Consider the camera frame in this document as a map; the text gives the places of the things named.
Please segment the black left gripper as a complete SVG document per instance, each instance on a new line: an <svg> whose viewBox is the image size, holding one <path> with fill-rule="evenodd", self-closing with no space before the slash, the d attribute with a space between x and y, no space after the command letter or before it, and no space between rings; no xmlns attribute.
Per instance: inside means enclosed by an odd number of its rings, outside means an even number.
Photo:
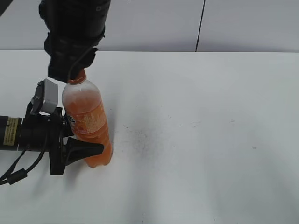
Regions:
<svg viewBox="0 0 299 224"><path fill-rule="evenodd" d="M25 118L22 120L21 134L19 136L19 149L39 152L33 164L25 169L26 173L32 171L41 161L45 152L49 153L50 174L63 175L65 167L87 157L102 154L104 145L90 143L67 136L68 124L62 115L62 108L55 108L50 115L32 113L33 104L26 108Z"/></svg>

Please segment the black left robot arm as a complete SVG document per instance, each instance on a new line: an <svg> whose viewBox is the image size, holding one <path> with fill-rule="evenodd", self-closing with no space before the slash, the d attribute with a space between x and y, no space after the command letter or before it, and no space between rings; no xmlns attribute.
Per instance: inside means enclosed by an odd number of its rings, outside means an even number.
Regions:
<svg viewBox="0 0 299 224"><path fill-rule="evenodd" d="M57 107L50 115L32 115L31 109L32 104L29 104L24 118L1 116L1 150L47 152L51 175L63 175L66 166L102 154L102 144L73 138L61 107Z"/></svg>

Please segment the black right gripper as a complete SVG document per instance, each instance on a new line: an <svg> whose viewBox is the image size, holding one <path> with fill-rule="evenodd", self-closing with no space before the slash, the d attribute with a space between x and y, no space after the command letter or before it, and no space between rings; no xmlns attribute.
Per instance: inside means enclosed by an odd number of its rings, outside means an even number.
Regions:
<svg viewBox="0 0 299 224"><path fill-rule="evenodd" d="M109 0L42 0L39 15L49 29L44 49L48 77L68 82L89 67L104 37Z"/></svg>

